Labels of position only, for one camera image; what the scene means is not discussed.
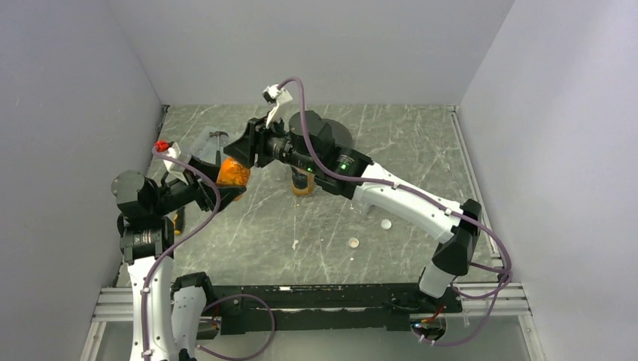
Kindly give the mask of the small orange juice bottle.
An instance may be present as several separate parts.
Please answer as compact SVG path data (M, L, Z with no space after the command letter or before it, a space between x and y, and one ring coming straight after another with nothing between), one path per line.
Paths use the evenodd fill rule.
M240 162L228 156L222 161L217 180L215 181L220 193L229 191L231 187L246 188L251 177L251 170Z

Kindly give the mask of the large orange blue-label bottle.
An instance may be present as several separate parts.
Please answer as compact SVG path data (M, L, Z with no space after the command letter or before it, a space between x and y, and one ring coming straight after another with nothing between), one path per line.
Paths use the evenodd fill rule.
M295 196L308 196L315 188L314 175L302 169L291 168L291 184Z

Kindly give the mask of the white large bottle cap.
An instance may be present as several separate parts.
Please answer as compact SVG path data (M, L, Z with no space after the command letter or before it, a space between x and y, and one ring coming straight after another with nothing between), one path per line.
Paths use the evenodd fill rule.
M348 246L350 248L357 248L357 247L359 247L359 245L360 245L360 242L359 242L359 240L357 238L350 238L348 240Z

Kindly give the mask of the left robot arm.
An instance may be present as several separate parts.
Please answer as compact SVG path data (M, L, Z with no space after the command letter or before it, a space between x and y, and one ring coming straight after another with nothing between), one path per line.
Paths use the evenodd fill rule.
M132 360L193 360L201 316L216 305L210 277L196 272L172 279L173 211L195 202L222 211L246 190L250 175L190 160L184 180L156 182L125 171L111 184L120 215L120 250L132 283Z

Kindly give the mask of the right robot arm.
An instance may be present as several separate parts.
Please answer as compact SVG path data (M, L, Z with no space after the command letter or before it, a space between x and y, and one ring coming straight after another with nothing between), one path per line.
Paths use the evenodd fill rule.
M273 161L290 165L313 174L315 183L330 194L382 208L423 229L438 246L419 277L415 304L424 312L435 311L454 279L469 271L482 206L473 199L459 203L439 198L392 175L338 142L333 134L336 124L314 111L294 114L289 126L251 119L224 152L246 168Z

